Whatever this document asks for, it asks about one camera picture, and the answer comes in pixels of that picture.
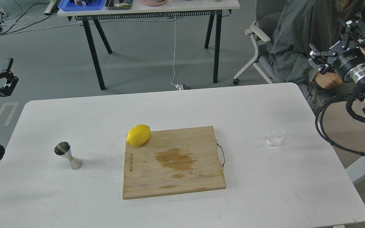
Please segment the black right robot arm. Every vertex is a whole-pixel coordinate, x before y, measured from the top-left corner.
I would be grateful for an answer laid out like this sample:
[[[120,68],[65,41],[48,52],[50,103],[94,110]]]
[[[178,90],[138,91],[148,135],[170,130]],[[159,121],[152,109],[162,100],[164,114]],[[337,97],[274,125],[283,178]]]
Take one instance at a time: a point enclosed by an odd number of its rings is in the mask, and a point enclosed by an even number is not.
[[[318,111],[315,127],[319,135],[331,146],[360,156],[346,172],[353,183],[365,179],[365,152],[348,149],[332,140],[323,128],[323,117],[334,102],[345,101],[346,112],[356,121],[365,123],[365,24],[360,19],[341,21],[341,38],[328,51],[318,51],[310,44],[309,64],[321,74],[335,71],[345,83],[354,83],[349,95],[338,94],[330,98]]]

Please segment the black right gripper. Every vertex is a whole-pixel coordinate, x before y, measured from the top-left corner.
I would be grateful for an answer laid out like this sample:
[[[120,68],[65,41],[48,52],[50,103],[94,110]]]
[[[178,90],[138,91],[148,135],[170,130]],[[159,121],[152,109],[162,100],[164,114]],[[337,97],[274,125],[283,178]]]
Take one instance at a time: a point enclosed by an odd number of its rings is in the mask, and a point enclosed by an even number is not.
[[[365,83],[365,23],[361,19],[344,21],[341,40],[331,50],[320,52],[313,44],[308,63],[319,73],[326,74],[332,67],[343,82]]]

